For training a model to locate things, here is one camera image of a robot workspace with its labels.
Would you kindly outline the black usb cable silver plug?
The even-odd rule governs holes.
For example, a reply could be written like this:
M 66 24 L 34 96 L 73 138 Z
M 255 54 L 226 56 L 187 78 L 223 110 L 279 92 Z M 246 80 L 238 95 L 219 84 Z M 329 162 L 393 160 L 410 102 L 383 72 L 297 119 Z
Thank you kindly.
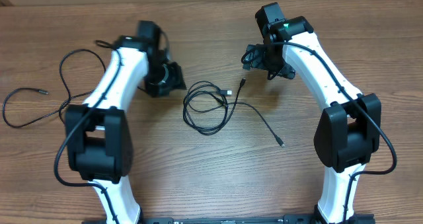
M 223 106 L 226 110 L 229 109 L 229 105 L 232 105 L 233 106 L 232 109 L 231 109 L 231 111 L 228 112 L 228 114 L 224 115 L 224 119 L 223 119 L 222 123 L 220 123 L 220 125 L 217 126 L 217 131 L 220 131 L 222 128 L 224 128 L 227 125 L 227 123 L 230 121 L 230 119 L 231 119 L 231 117 L 232 117 L 232 115 L 233 115 L 233 113 L 235 111 L 236 106 L 238 104 L 241 104 L 241 105 L 248 106 L 249 108 L 253 109 L 257 113 L 257 115 L 260 117 L 260 119 L 264 122 L 264 124 L 266 125 L 266 127 L 269 129 L 270 133 L 274 136 L 277 144 L 280 147 L 284 147 L 285 146 L 284 145 L 284 142 L 282 141 L 282 139 L 279 136 L 276 135 L 276 133 L 270 127 L 270 125 L 265 120 L 265 118 L 263 117 L 263 115 L 254 106 L 252 106 L 252 105 L 250 105 L 250 104 L 248 104 L 246 102 L 239 102 L 238 101 L 239 94 L 241 92 L 242 87 L 245 85 L 245 83 L 246 83 L 246 79 L 245 78 L 242 78 L 241 79 L 241 82 L 239 83 L 239 88 L 237 90 L 237 93 L 236 93 L 235 101 L 234 102 L 228 102 L 227 99 L 226 99 L 226 96 L 227 95 L 231 95 L 232 94 L 231 91 L 228 91 L 228 90 L 225 91 L 225 90 L 222 90 L 220 88 L 217 88 L 217 93 L 218 93 L 218 95 L 221 96 L 221 98 L 219 98 L 217 100 L 220 103 L 220 105 Z

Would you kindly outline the black usb cable white plug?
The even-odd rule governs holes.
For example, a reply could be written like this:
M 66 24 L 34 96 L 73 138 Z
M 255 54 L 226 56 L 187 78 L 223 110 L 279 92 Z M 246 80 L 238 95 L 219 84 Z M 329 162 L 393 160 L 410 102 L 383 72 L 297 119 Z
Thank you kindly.
M 202 96 L 205 94 L 210 95 L 217 102 L 217 106 L 214 108 L 206 109 L 206 110 L 195 109 L 190 104 L 190 102 L 197 96 Z M 231 112 L 229 111 L 229 102 L 227 100 L 227 96 L 231 96 L 232 94 L 233 92 L 231 90 L 223 90 L 219 88 L 217 85 L 213 84 L 212 82 L 198 81 L 194 83 L 187 90 L 187 94 L 182 101 L 182 104 L 183 104 L 182 119 L 188 126 L 196 130 L 198 133 L 202 135 L 214 135 L 226 126 L 226 124 L 228 123 L 228 121 L 230 120 L 233 114 L 233 111 Z M 218 108 L 224 108 L 225 113 L 224 113 L 222 121 L 218 125 L 211 126 L 211 127 L 204 127 L 204 126 L 198 126 L 195 124 L 194 120 L 192 119 L 188 111 L 189 108 L 200 114 L 208 113 L 208 112 L 217 110 Z

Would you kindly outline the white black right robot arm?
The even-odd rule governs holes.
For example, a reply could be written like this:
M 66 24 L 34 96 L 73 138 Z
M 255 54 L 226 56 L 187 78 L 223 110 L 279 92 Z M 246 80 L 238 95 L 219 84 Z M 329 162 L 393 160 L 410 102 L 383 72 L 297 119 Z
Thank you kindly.
M 360 176 L 379 140 L 381 102 L 351 84 L 322 49 L 313 27 L 304 17 L 255 16 L 262 44 L 250 45 L 242 56 L 245 69 L 260 68 L 268 79 L 293 79 L 299 74 L 321 109 L 313 138 L 325 166 L 323 191 L 311 223 L 375 223 L 373 215 L 357 214 L 353 203 Z

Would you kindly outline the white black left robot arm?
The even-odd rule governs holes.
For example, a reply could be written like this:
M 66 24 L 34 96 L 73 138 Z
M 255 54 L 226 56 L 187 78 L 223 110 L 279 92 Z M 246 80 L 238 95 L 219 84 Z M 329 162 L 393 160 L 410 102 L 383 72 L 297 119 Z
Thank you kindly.
M 126 112 L 140 85 L 153 98 L 186 89 L 180 65 L 160 47 L 166 38 L 155 22 L 141 20 L 133 36 L 121 35 L 111 44 L 96 41 L 111 49 L 110 65 L 91 95 L 65 112 L 66 138 L 54 175 L 64 186 L 93 188 L 105 223 L 143 222 L 128 176 L 134 150 Z

